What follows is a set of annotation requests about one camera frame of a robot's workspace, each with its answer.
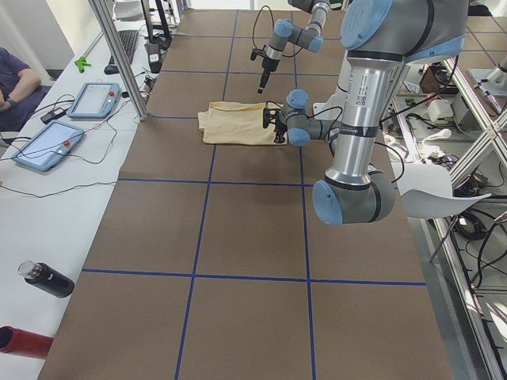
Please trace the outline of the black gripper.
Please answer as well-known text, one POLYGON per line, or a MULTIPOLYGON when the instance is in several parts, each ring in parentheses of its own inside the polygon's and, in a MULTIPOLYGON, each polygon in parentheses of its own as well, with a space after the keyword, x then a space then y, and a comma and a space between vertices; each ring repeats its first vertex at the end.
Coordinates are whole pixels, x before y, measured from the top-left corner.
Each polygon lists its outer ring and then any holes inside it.
POLYGON ((279 61, 282 58, 282 51, 276 50, 270 45, 265 45, 262 52, 262 67, 264 69, 261 75, 261 80, 257 89, 259 94, 262 94, 268 84, 270 74, 276 71, 279 61))
POLYGON ((274 116, 275 121, 275 138, 273 142, 275 144, 285 144, 285 133, 288 130, 287 124, 283 121, 283 115, 281 114, 281 110, 275 111, 274 116))

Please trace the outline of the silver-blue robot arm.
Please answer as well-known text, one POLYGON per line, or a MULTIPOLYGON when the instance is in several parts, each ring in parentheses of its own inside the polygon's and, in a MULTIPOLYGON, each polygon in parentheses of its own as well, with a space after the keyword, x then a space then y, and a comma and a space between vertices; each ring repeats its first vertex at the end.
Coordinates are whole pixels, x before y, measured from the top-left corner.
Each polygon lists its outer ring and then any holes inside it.
POLYGON ((346 9, 340 1, 290 1, 289 18, 272 20, 272 35, 254 45, 251 60, 261 60, 257 94, 282 98, 291 89, 305 89, 318 101, 345 93, 345 49, 339 40, 346 9))
POLYGON ((376 222, 395 205, 387 176, 370 163, 383 113, 391 101, 390 76, 412 63, 434 63, 463 49, 466 1, 355 1, 341 24, 350 65, 341 115, 313 120, 307 94, 292 90, 279 111, 288 141, 303 146, 324 139, 334 160, 314 184, 312 201, 328 225, 376 222))

